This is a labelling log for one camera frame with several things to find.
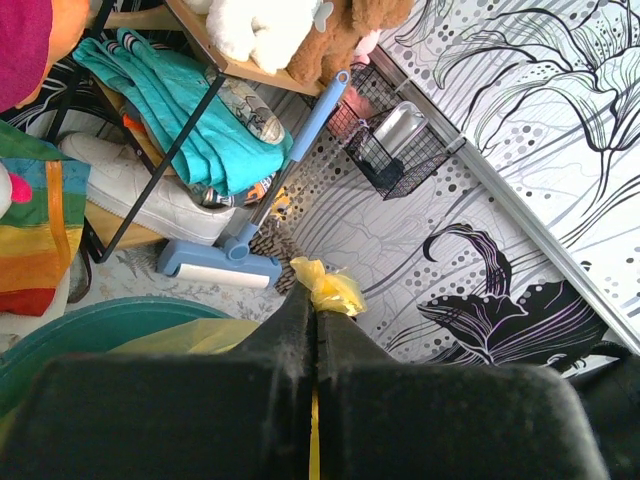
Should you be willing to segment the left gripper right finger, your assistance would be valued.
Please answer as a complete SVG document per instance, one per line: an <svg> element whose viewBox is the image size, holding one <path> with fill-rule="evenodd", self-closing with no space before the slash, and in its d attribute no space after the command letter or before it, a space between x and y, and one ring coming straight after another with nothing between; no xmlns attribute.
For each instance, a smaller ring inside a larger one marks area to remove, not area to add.
<svg viewBox="0 0 640 480"><path fill-rule="evenodd" d="M318 323L324 479L605 479L574 388L545 367L394 360L349 317Z"/></svg>

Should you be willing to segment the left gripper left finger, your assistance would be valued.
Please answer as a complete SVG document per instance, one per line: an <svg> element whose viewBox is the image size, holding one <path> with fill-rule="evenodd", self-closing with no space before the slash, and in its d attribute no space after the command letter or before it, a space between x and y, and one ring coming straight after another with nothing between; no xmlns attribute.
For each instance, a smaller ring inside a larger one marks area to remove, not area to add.
<svg viewBox="0 0 640 480"><path fill-rule="evenodd" d="M315 315L297 285L231 350L77 354L37 376L5 479L305 479Z"/></svg>

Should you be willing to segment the yellow trash bag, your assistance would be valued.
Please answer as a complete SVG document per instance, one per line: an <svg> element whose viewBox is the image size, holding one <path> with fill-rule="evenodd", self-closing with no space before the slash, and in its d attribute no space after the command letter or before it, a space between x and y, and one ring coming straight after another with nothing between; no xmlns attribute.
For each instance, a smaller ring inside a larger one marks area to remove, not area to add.
<svg viewBox="0 0 640 480"><path fill-rule="evenodd" d="M294 269L293 287L301 285L310 293L310 301L315 315L315 336L313 339L313 383L316 350L316 316L320 312L333 312L349 318L361 313L365 302L357 282L346 272L327 272L319 261L296 258L292 263ZM17 412L29 394L35 379L53 360L62 356L77 354L118 354L118 355L214 355L225 353L247 336L253 333L262 323L233 318L199 318L188 323L157 331L124 343L107 352L101 353L69 353L48 361L34 376L28 391L21 402L6 416L1 435L1 449L7 438L9 429Z"/></svg>

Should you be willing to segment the teal trash bin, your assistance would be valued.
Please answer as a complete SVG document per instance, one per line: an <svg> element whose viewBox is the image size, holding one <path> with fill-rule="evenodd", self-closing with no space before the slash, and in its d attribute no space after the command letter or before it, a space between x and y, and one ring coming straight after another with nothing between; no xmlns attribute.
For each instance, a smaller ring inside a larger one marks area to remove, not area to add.
<svg viewBox="0 0 640 480"><path fill-rule="evenodd" d="M21 402L34 376L53 358L107 352L199 318L226 316L193 301L154 296L109 300L66 313L1 354L1 415L6 416Z"/></svg>

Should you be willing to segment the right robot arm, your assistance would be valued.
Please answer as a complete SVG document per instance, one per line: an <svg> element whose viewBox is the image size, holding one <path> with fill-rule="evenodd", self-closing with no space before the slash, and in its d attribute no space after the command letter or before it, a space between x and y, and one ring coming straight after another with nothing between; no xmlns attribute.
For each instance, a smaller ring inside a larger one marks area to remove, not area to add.
<svg viewBox="0 0 640 480"><path fill-rule="evenodd" d="M613 479L639 477L639 357L612 341L590 354L610 361L569 382L578 392Z"/></svg>

